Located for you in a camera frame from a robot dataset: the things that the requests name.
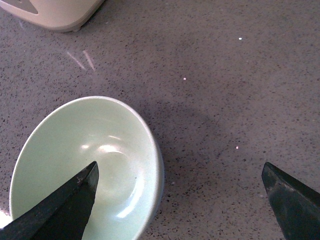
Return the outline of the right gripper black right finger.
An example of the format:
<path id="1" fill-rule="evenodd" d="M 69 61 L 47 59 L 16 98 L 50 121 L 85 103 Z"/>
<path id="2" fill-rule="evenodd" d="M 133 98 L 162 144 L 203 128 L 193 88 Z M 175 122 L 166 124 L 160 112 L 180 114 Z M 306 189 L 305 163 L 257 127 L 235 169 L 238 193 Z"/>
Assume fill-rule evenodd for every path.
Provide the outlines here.
<path id="1" fill-rule="evenodd" d="M 320 193 L 270 162 L 261 178 L 269 204 L 287 240 L 320 238 Z"/>

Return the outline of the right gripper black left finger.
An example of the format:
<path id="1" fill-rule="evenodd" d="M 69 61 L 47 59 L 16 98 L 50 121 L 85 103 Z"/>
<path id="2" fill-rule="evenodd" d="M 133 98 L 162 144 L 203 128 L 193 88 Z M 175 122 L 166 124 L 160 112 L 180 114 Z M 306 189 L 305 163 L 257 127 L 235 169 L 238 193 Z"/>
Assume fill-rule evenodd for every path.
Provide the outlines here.
<path id="1" fill-rule="evenodd" d="M 2 240 L 80 240 L 99 181 L 93 161 L 32 209 L 0 230 Z"/>

